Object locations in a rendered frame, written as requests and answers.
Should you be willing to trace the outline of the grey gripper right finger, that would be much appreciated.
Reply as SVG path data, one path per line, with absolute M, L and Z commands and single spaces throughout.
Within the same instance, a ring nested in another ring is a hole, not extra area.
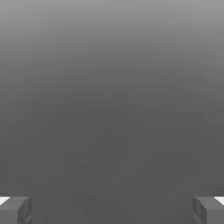
M 192 224 L 224 224 L 224 196 L 193 197 Z

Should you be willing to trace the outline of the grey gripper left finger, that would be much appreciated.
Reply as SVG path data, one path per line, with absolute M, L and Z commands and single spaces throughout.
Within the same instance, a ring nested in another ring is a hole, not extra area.
M 32 198 L 0 196 L 0 224 L 33 224 Z

